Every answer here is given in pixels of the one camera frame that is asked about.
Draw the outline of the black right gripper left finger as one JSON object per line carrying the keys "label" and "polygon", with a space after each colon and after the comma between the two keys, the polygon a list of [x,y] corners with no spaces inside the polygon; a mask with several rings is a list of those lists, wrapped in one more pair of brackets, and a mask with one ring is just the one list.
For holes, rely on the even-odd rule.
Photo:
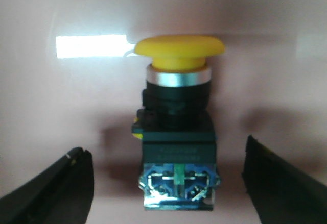
{"label": "black right gripper left finger", "polygon": [[1,223],[86,223],[93,197],[92,154],[76,147],[1,197]]}

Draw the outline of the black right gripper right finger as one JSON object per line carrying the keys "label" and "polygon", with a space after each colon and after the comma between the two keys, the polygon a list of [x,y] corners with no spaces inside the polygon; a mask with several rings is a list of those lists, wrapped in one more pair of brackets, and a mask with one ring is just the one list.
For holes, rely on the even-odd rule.
{"label": "black right gripper right finger", "polygon": [[326,223],[326,185],[251,135],[242,177],[261,223]]}

